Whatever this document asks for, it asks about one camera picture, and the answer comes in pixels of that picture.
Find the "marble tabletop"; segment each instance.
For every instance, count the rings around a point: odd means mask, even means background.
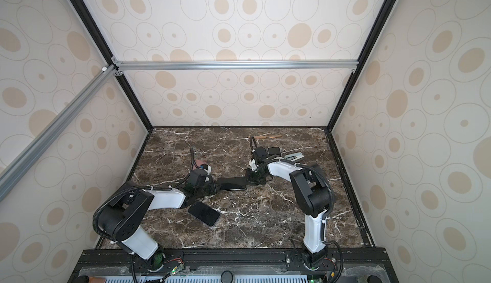
[[[195,158],[212,167],[211,175],[245,176],[250,159],[249,135],[281,135],[261,139],[265,147],[279,146],[284,155],[302,152],[302,163],[317,162],[336,195],[326,238],[344,248],[363,247],[350,202],[321,128],[155,128],[145,146],[132,181],[140,185],[175,184],[189,169],[189,147]],[[218,192],[203,203],[221,213],[209,227],[187,209],[148,211],[141,225],[164,248],[291,248],[304,237],[304,214],[295,202],[290,182],[273,177],[264,186],[245,191]],[[101,248],[116,248],[105,240]]]

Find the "cable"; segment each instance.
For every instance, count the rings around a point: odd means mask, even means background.
[[[189,173],[179,182],[177,183],[177,185],[174,185],[174,187],[178,187],[179,185],[181,185],[183,182],[186,182],[186,180],[189,178]]]
[[[337,241],[335,241],[335,240],[332,240],[329,242],[323,241],[322,243],[325,244],[326,246],[334,244],[336,246],[336,248],[338,249],[338,252],[339,252],[339,270],[337,271],[336,275],[334,276],[334,278],[332,280],[328,280],[328,283],[335,283],[339,280],[339,277],[341,276],[341,273],[343,272],[343,264],[344,264],[343,253],[341,252],[341,247],[339,246],[339,243],[337,243]]]
[[[335,264],[335,263],[332,261],[332,259],[330,259],[330,258],[324,258],[324,259],[327,259],[328,261],[330,261],[330,262],[331,262],[331,263],[334,265],[334,270],[336,270],[336,269],[337,269],[336,264]]]
[[[332,191],[332,188],[331,188],[331,185],[329,184],[329,181],[326,180],[326,178],[322,175],[322,173],[318,172],[316,169],[312,168],[311,166],[309,165],[304,165],[304,164],[299,164],[299,163],[294,163],[292,161],[289,161],[289,160],[286,160],[284,158],[275,158],[275,159],[271,159],[265,163],[262,163],[260,165],[257,166],[256,168],[256,171],[261,169],[262,167],[264,166],[267,166],[269,165],[270,163],[274,163],[274,162],[285,162],[285,163],[289,163],[291,164],[292,166],[295,166],[295,167],[299,167],[299,168],[305,168],[309,171],[311,171],[312,173],[314,173],[316,175],[316,177],[325,185],[325,187],[328,189],[328,195],[329,195],[329,200],[330,200],[330,203],[329,203],[329,206],[328,206],[328,209],[327,209],[327,212],[326,212],[326,215],[329,215],[332,210],[334,209],[334,191]]]
[[[102,203],[101,206],[99,206],[99,208],[94,212],[94,216],[92,216],[92,228],[94,229],[94,231],[104,237],[104,238],[107,238],[109,239],[110,241],[113,241],[113,242],[116,242],[116,239],[114,239],[114,237],[112,237],[111,235],[107,234],[106,232],[102,231],[100,228],[99,228],[99,217],[101,216],[101,213],[102,211],[104,211],[104,209],[114,200],[126,195],[126,194],[129,194],[131,192],[135,192],[137,190],[162,190],[162,191],[168,191],[169,188],[160,188],[160,187],[152,187],[152,186],[133,186],[133,187],[130,187],[130,188],[126,188],[125,190],[122,190],[122,191],[119,191],[115,194],[113,194],[111,197],[109,197],[109,199],[106,200],[106,202]]]
[[[256,142],[256,139],[254,138],[253,135],[249,136],[249,145],[250,145],[251,151],[253,151],[255,148],[257,148],[257,142]]]
[[[191,154],[191,169],[189,172],[193,171],[194,166],[196,168],[199,168],[198,165],[196,164],[196,161],[194,160],[194,148],[192,146],[189,147],[189,153]]]
[[[167,262],[163,262],[163,263],[164,263],[164,264],[167,264],[167,263],[172,262],[172,261],[174,261],[174,260],[176,260],[176,261],[180,262],[181,264],[184,264],[183,260],[182,260],[181,258],[179,258],[179,257],[178,257],[178,258],[175,258],[175,259],[168,260]]]
[[[135,254],[130,254],[131,256],[131,276],[133,277],[133,282],[138,283],[137,274],[135,274]]]

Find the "aluminum frame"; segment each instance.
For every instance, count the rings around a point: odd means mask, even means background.
[[[114,65],[105,66],[106,70],[99,72],[97,76],[68,104],[65,109],[56,116],[42,133],[37,136],[19,156],[10,163],[0,176],[0,201],[14,188],[27,171],[44,154],[58,136],[75,119],[78,113],[99,91],[104,83],[114,77],[116,70]]]
[[[119,70],[356,69],[358,60],[119,61]]]

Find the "polka dot wallpaper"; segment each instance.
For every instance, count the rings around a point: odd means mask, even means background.
[[[102,64],[66,0],[0,0],[0,173]]]
[[[86,0],[119,60],[357,59],[384,0]]]
[[[350,69],[126,71],[152,124],[326,125]]]
[[[126,179],[146,129],[110,79],[0,202],[0,282],[68,280],[92,214]]]
[[[491,276],[491,0],[400,0],[334,129],[400,282]]]

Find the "black smartphone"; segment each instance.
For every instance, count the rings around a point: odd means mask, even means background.
[[[271,155],[281,156],[281,150],[277,146],[270,146],[269,148],[267,148],[267,154],[269,156],[271,156]]]
[[[217,180],[219,191],[227,190],[245,190],[247,187],[247,179],[245,176],[239,177],[221,177]]]
[[[220,213],[201,202],[196,202],[195,204],[191,205],[187,212],[209,226],[215,225],[215,222],[217,222],[218,218],[220,217]]]

